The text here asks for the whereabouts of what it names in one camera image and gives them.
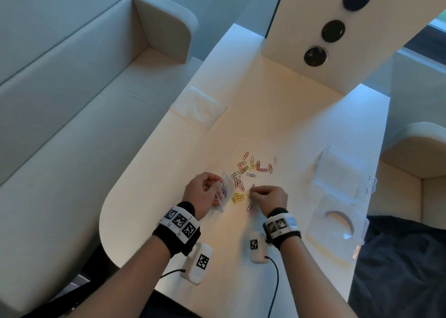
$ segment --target person's right hand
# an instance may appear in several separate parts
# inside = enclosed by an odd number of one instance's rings
[[[288,194],[279,186],[253,186],[250,195],[266,217],[275,208],[286,208],[288,201]]]

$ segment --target black cable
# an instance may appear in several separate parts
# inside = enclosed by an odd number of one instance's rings
[[[274,296],[272,297],[272,302],[271,302],[271,306],[269,308],[269,312],[268,312],[268,318],[271,315],[271,310],[272,310],[272,305],[274,304],[274,299],[276,299],[276,294],[277,294],[277,289],[279,288],[279,269],[277,268],[276,263],[274,262],[274,260],[272,260],[272,258],[269,258],[268,256],[265,256],[265,258],[269,259],[274,266],[276,267],[276,271],[277,271],[277,284],[276,284],[276,291],[274,291]]]
[[[185,269],[177,269],[177,270],[173,270],[173,271],[167,272],[166,274],[162,275],[162,276],[160,277],[160,279],[161,279],[162,277],[169,276],[171,273],[174,273],[174,272],[177,272],[177,271],[186,272]]]

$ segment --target table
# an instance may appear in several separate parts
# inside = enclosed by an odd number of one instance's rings
[[[99,221],[105,252],[119,267],[152,233],[157,221],[182,197],[196,173],[236,171],[245,152],[272,163],[273,174],[248,178],[256,185],[282,186],[289,212],[305,231],[323,193],[311,179],[320,152],[333,144],[363,159],[374,175],[386,125],[389,98],[364,85],[347,96],[262,57],[264,38],[233,25],[190,81],[228,109],[204,133],[168,111],[106,198]],[[369,197],[360,205],[364,213]],[[211,210],[201,221],[200,241],[214,249],[199,286],[172,274],[156,290],[203,318],[263,317],[276,284],[272,263],[249,260],[250,230],[265,220],[258,209],[248,217],[243,203],[226,211]],[[354,265],[340,263],[304,238],[311,254],[347,299]],[[269,248],[279,268],[280,283],[272,317],[296,317],[280,254]],[[178,269],[185,257],[171,259],[166,271]]]

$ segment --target hand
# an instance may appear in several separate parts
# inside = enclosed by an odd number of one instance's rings
[[[182,201],[191,202],[195,208],[195,218],[201,220],[209,212],[211,206],[220,203],[215,199],[223,199],[221,186],[223,179],[215,174],[202,173],[189,182],[184,189]]]
[[[251,199],[259,204],[265,217],[275,208],[286,209],[288,194],[279,186],[253,186],[250,195]]]

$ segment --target black wristband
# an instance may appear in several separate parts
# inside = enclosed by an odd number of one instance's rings
[[[273,210],[269,213],[268,218],[273,217],[273,216],[275,216],[275,215],[277,215],[277,214],[285,214],[285,213],[288,213],[287,209],[285,209],[285,208],[275,208],[275,209],[273,209]],[[282,242],[283,242],[284,240],[286,240],[288,237],[292,237],[292,236],[298,236],[299,238],[302,238],[302,237],[301,237],[301,232],[300,232],[300,231],[291,231],[291,232],[288,232],[288,233],[286,233],[286,234],[284,234],[284,235],[280,235],[280,236],[274,238],[274,239],[272,240],[272,244],[273,244],[278,250],[280,250],[280,246],[282,245]]]
[[[195,217],[195,208],[191,202],[180,202],[177,204],[177,207],[185,209],[188,213]],[[160,240],[164,242],[167,248],[170,251],[170,258],[175,256],[177,253],[183,251],[185,247],[184,243],[170,231],[169,228],[164,225],[158,225],[157,228],[152,232],[153,236],[157,236]],[[195,236],[200,235],[200,228],[194,233]]]

